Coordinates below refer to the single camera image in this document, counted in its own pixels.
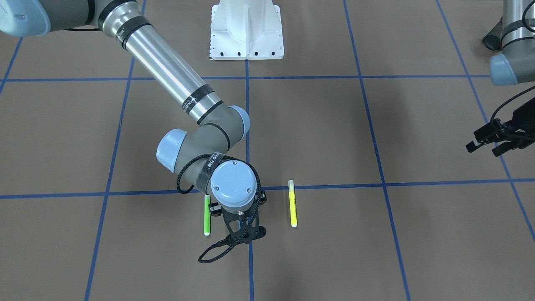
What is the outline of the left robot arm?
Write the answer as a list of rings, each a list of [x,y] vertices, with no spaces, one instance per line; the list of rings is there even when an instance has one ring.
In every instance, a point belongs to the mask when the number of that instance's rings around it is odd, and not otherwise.
[[[535,16],[533,0],[505,0],[500,21],[484,36],[487,49],[497,52],[490,59],[490,78],[495,86],[512,86],[535,79]],[[497,143],[495,156],[512,149],[524,149],[534,143],[535,101],[530,99],[514,110],[512,118],[503,122],[496,118],[474,131],[474,139],[466,145],[473,153],[483,145]]]

